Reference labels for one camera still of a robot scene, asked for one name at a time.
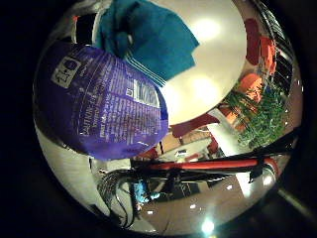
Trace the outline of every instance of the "red object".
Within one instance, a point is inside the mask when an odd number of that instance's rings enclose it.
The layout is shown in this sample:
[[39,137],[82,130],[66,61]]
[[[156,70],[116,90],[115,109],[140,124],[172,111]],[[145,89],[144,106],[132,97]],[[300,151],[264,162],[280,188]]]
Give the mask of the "red object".
[[247,32],[247,55],[246,59],[252,65],[259,63],[260,57],[260,33],[259,26],[255,19],[247,19],[245,21]]
[[[264,159],[264,162],[274,169],[274,173],[279,176],[276,161],[272,158]],[[184,169],[184,170],[221,170],[234,169],[244,167],[254,167],[257,165],[257,160],[238,160],[238,161],[217,161],[199,162],[199,163],[164,163],[159,165],[151,165],[152,170],[170,170],[170,169]]]
[[190,131],[197,129],[201,126],[208,125],[211,123],[219,123],[219,120],[216,117],[213,117],[207,113],[196,117],[190,121],[183,122],[176,125],[171,125],[172,135],[175,138],[182,137],[189,133]]
[[261,56],[264,58],[264,65],[269,72],[272,71],[273,67],[273,56],[275,56],[275,45],[274,41],[268,37],[261,36]]
[[238,90],[244,93],[247,93],[248,90],[252,90],[253,92],[249,92],[248,96],[254,101],[260,102],[262,83],[262,78],[256,73],[248,73],[241,80]]

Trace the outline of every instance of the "green plant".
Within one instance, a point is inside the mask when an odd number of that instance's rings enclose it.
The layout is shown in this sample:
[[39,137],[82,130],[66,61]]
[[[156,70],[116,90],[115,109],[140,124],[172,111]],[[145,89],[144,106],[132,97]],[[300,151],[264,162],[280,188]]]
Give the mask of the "green plant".
[[285,129],[281,89],[276,86],[264,89],[262,86],[259,88],[262,97],[259,103],[248,96],[250,92],[232,90],[225,102],[245,125],[245,130],[238,134],[239,143],[249,148],[266,146],[278,139]]

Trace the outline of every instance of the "blue towel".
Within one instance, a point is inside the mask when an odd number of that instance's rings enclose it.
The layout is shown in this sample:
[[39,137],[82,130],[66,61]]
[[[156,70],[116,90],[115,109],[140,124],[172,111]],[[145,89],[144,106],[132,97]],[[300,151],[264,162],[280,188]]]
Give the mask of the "blue towel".
[[101,16],[94,47],[126,60],[164,86],[195,65],[191,54],[198,45],[170,10],[147,0],[114,0]]

